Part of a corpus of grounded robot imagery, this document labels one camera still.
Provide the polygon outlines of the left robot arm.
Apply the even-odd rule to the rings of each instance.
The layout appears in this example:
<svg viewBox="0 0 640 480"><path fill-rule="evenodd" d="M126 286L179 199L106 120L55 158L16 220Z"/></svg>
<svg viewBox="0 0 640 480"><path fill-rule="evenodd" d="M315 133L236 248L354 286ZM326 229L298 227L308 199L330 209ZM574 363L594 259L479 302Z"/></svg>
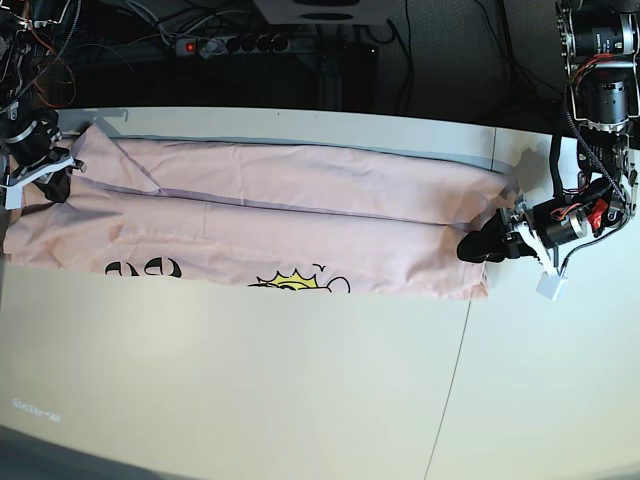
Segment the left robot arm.
<svg viewBox="0 0 640 480"><path fill-rule="evenodd" d="M560 246L587 234L599 243L635 215L639 180L630 143L639 118L639 4L559 1L556 15L566 77L549 151L553 196L498 209L459 243L464 262L533 257L561 273L569 260L559 257Z"/></svg>

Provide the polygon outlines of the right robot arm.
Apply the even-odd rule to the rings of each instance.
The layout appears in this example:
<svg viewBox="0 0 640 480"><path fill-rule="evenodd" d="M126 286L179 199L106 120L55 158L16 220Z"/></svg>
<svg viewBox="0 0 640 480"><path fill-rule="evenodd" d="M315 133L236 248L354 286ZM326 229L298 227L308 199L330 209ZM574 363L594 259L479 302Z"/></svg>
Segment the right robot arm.
<svg viewBox="0 0 640 480"><path fill-rule="evenodd" d="M1 3L1 205L22 207L35 185L53 203L70 194L70 175L84 164L59 145L57 108L38 81L56 65L76 31L80 1Z"/></svg>

